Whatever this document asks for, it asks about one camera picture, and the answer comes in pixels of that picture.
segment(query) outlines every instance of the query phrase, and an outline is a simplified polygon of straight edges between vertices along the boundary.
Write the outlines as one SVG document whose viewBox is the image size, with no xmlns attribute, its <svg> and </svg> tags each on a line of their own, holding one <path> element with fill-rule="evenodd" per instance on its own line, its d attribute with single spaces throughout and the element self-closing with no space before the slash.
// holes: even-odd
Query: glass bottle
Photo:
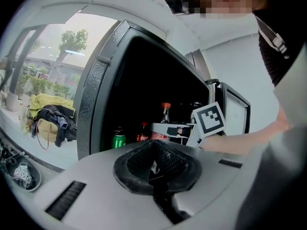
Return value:
<svg viewBox="0 0 307 230">
<path fill-rule="evenodd" d="M 137 141 L 146 141 L 149 139 L 148 134 L 148 123 L 142 122 L 142 128 L 139 130 L 138 134 L 136 135 Z"/>
<path fill-rule="evenodd" d="M 162 124 L 167 124 L 169 123 L 169 109 L 171 108 L 171 104 L 170 103 L 162 103 L 161 105 L 162 109 L 163 109 L 163 118 L 161 123 Z"/>
</svg>

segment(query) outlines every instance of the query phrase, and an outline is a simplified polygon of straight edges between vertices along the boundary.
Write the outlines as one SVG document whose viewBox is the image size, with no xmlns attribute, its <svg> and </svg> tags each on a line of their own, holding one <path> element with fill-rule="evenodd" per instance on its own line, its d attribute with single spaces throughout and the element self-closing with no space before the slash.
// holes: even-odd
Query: black strap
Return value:
<svg viewBox="0 0 307 230">
<path fill-rule="evenodd" d="M 274 48 L 275 50 L 282 53 L 285 59 L 289 58 L 287 54 L 287 47 L 285 45 L 282 37 L 275 33 L 266 23 L 264 23 L 261 19 L 256 17 L 258 25 L 259 25 L 259 33 L 263 36 L 263 38 L 267 41 L 267 43 Z"/>
</svg>

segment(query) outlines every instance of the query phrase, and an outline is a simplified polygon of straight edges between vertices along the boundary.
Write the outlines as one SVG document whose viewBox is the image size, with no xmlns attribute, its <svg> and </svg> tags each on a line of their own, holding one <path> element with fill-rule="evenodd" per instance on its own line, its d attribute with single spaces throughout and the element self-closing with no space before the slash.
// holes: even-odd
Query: coca-cola bottle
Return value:
<svg viewBox="0 0 307 230">
<path fill-rule="evenodd" d="M 149 139 L 149 129 L 148 129 L 148 123 L 142 122 L 142 128 L 139 130 L 139 132 L 136 135 L 137 141 L 145 141 Z"/>
</svg>

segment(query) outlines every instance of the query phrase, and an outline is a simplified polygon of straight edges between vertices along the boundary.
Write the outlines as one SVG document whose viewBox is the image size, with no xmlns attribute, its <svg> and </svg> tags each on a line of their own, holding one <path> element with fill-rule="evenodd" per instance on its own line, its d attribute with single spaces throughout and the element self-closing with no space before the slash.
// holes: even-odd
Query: black vent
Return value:
<svg viewBox="0 0 307 230">
<path fill-rule="evenodd" d="M 243 165 L 242 163 L 233 162 L 233 161 L 229 161 L 229 160 L 225 160 L 225 159 L 220 160 L 219 163 L 223 164 L 223 165 L 231 166 L 231 167 L 234 167 L 234 168 L 238 168 L 238 169 L 241 169 L 241 167 Z"/>
<path fill-rule="evenodd" d="M 86 184 L 81 182 L 72 182 L 46 212 L 55 219 L 62 220 L 85 186 Z"/>
</svg>

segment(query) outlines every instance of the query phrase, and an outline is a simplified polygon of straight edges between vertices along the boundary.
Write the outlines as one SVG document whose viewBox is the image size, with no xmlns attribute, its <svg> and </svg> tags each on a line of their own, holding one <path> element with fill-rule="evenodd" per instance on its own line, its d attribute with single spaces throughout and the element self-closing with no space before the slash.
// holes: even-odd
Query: green soda can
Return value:
<svg viewBox="0 0 307 230">
<path fill-rule="evenodd" d="M 111 149 L 120 148 L 126 145 L 126 134 L 122 127 L 116 127 L 113 131 Z"/>
</svg>

